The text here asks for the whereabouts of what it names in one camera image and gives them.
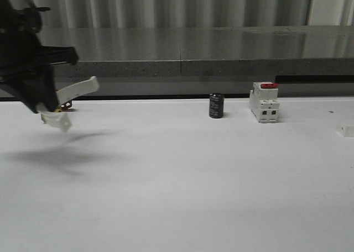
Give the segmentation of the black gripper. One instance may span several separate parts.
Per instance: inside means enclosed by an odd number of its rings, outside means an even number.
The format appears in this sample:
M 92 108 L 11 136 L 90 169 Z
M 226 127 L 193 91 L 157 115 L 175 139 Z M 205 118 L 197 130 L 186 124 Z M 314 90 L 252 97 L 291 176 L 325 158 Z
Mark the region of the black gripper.
M 59 105 L 54 83 L 54 66 L 75 65 L 74 47 L 44 46 L 38 38 L 43 27 L 41 13 L 32 0 L 1 0 L 1 85 L 38 113 L 42 104 L 49 112 Z

